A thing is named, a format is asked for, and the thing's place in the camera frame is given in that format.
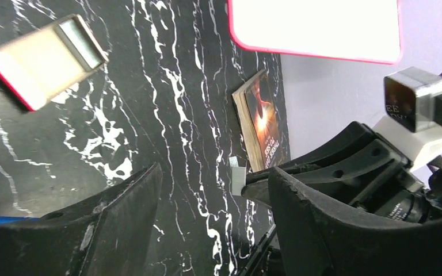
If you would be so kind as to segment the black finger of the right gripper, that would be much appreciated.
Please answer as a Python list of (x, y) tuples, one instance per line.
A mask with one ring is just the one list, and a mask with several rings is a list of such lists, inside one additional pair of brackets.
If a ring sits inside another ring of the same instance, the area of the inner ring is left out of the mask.
[(370, 199), (411, 164), (411, 160), (382, 135), (354, 121), (310, 153), (248, 174), (241, 195), (270, 207), (268, 178), (280, 169), (329, 197), (355, 205)]

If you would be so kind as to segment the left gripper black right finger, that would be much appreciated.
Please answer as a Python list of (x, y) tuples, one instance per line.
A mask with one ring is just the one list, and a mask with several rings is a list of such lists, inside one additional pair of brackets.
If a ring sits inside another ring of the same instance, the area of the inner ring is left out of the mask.
[(279, 168), (268, 191), (287, 275), (442, 275), (442, 219), (416, 224), (370, 214)]

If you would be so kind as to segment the blue stapler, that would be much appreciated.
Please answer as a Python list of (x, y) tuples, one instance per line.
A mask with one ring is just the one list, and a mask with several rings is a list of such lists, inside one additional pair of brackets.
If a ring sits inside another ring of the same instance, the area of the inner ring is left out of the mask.
[(18, 221), (37, 221), (39, 218), (33, 217), (9, 217), (9, 216), (0, 216), (0, 224), (14, 223)]

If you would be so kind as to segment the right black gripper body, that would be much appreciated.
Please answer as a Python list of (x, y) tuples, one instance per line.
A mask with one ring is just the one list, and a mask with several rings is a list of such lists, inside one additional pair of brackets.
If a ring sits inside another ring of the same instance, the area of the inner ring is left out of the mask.
[(427, 164), (431, 171), (425, 186), (403, 171), (354, 207), (388, 219), (423, 224), (442, 219), (442, 160)]

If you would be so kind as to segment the staple box tray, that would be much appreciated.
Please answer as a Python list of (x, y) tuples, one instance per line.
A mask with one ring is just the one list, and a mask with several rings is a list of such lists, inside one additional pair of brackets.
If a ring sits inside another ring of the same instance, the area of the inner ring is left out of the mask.
[(108, 61), (83, 17), (70, 14), (0, 45), (0, 81), (35, 112)]

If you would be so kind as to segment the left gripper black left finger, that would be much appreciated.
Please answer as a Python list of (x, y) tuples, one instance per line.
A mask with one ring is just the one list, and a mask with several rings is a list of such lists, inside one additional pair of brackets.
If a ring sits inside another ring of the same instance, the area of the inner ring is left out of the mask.
[(0, 275), (141, 275), (161, 187), (153, 163), (37, 221), (0, 224)]

